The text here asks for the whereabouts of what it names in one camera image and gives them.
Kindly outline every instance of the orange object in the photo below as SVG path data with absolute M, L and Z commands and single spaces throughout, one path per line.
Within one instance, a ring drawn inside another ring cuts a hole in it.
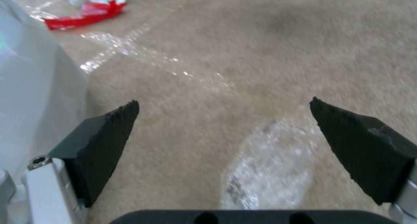
M 82 13 L 79 16 L 44 19 L 44 21 L 49 30 L 79 27 L 116 17 L 125 6 L 126 3 L 117 4 L 115 0 L 110 1 L 109 4 L 87 2 L 82 6 Z

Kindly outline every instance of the red plastic bag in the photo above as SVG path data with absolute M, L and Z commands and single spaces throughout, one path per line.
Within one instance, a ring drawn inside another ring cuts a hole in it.
M 110 1 L 109 4 L 87 2 L 82 6 L 82 13 L 79 16 L 44 19 L 44 21 L 49 30 L 79 27 L 113 18 L 119 15 L 125 6 L 126 3 L 117 4 L 115 0 Z

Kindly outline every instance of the beige carpet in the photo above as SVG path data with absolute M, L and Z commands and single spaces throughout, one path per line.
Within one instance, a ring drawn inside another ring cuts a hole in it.
M 34 17 L 77 11 L 16 1 Z M 54 32 L 93 70 L 99 113 L 141 105 L 90 222 L 138 209 L 384 213 L 331 153 L 308 102 L 376 116 L 417 142 L 416 11 L 417 0 L 129 0 L 115 19 Z

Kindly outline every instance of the screw hole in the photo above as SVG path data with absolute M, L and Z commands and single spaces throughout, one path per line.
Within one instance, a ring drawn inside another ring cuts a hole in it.
M 289 217 L 289 224 L 314 224 L 314 221 L 305 213 L 295 213 Z
M 195 218 L 194 224 L 219 224 L 219 220 L 216 215 L 205 212 Z
M 39 163 L 44 162 L 45 160 L 46 160 L 46 158 L 44 156 L 41 156 L 39 158 L 34 159 L 32 164 L 39 164 Z

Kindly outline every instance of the clear plastic wrap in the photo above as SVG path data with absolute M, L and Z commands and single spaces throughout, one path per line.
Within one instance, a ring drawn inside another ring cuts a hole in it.
M 288 120 L 257 128 L 223 178 L 222 209 L 295 209 L 313 180 L 317 160 L 312 136 Z

